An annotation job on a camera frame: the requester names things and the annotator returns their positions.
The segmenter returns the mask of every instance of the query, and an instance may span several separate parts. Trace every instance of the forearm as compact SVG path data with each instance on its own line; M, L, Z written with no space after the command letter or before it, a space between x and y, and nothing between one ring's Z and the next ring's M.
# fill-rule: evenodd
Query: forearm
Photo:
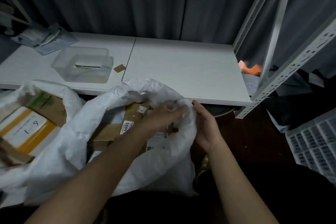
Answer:
M146 139L141 128L130 128L36 210L26 223L92 224Z
M222 138L208 157L229 223L278 223Z

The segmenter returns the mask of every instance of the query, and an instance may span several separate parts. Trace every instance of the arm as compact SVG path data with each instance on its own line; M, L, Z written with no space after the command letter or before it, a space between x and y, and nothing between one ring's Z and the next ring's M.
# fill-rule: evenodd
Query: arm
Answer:
M197 143L207 152L219 197L229 223L278 223L240 169L215 118L197 101Z
M98 158L40 206L26 224L92 224L146 140L187 111L154 110L112 143Z

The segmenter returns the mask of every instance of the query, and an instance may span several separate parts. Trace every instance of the plastic box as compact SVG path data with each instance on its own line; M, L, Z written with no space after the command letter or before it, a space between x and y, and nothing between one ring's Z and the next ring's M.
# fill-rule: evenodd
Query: plastic box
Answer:
M336 108L286 132L297 164L324 175L336 187Z
M113 67L108 49L67 47L51 65L66 82L106 83Z

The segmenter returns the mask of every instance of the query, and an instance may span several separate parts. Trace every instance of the dark curtain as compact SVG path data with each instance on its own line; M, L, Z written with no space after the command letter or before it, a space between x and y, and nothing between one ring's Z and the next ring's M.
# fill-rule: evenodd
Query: dark curtain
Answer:
M19 0L34 21L69 31L233 44L254 0ZM262 64L279 0L266 0L237 53ZM273 64L280 66L336 11L335 0L289 0ZM336 40L304 69L336 73Z

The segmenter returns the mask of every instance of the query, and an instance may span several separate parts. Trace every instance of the white plastic bag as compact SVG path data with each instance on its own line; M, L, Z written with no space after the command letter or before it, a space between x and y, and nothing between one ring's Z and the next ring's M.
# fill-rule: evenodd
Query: white plastic bag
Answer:
M132 79L121 82L108 92L88 101L79 113L65 125L68 140L72 139L69 136L73 136L88 141L106 111L146 100L149 100L154 108L164 101L176 100L177 106L187 105L189 111L180 119L178 132L170 135L170 144L166 149L148 151L132 162L113 196L149 185L187 156L197 130L196 113L192 103L160 82L152 79Z
M65 85L33 80L23 84L19 89L0 99L0 121L21 106L28 95L35 95L40 90L63 99L66 110L66 121L69 122L83 107L79 96ZM0 169L0 190L11 194L17 191L29 197L29 187L41 187L31 193L31 197L39 197L42 192L59 186L60 182L73 176L85 165L86 141L76 137L64 139L68 134L65 126L56 138L30 163L15 168Z

